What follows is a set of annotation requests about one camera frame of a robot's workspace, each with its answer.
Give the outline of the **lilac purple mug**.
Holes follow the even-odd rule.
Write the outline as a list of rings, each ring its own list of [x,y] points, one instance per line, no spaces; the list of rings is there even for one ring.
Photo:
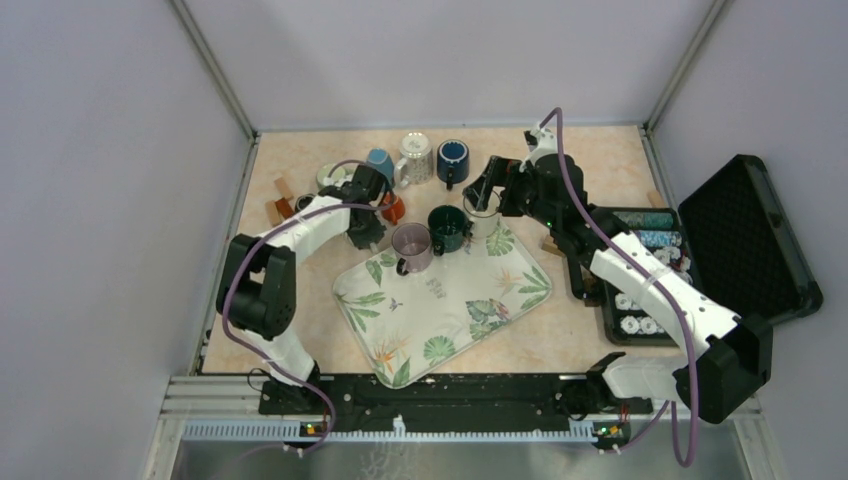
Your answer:
[[[392,235],[391,246],[398,257],[395,272],[400,276],[423,272],[434,257],[430,231],[421,223],[399,225]]]

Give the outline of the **white black-rimmed mug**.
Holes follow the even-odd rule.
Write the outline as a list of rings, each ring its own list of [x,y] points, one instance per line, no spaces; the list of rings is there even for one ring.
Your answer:
[[[500,196],[496,193],[490,195],[485,210],[475,210],[467,198],[463,200],[463,210],[472,223],[472,239],[485,239],[496,230],[500,219],[499,207]]]

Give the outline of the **dark green mug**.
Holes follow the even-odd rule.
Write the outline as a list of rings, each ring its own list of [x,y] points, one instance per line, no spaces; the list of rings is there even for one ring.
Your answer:
[[[459,250],[472,236],[473,222],[456,206],[441,205],[428,215],[427,225],[435,256]]]

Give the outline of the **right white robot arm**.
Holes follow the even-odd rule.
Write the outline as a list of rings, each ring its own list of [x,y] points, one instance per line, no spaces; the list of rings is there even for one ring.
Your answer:
[[[499,213],[548,228],[557,247],[595,277],[637,302],[678,345],[676,357],[610,354],[586,385],[589,404],[612,412],[626,398],[683,403],[719,424],[770,379],[773,330],[741,317],[670,271],[626,224],[587,200],[582,171],[570,156],[536,162],[493,156],[463,190],[475,207],[500,196]]]

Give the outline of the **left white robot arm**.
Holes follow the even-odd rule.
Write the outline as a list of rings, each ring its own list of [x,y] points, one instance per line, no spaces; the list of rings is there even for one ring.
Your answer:
[[[216,310],[224,335],[263,360],[284,385],[283,401],[297,413],[319,404],[312,379],[317,363],[292,330],[297,307],[297,268],[328,241],[346,236],[367,249],[381,240],[378,217],[394,201],[390,180],[359,164],[351,180],[321,189],[310,203],[258,236],[239,234],[229,243]]]

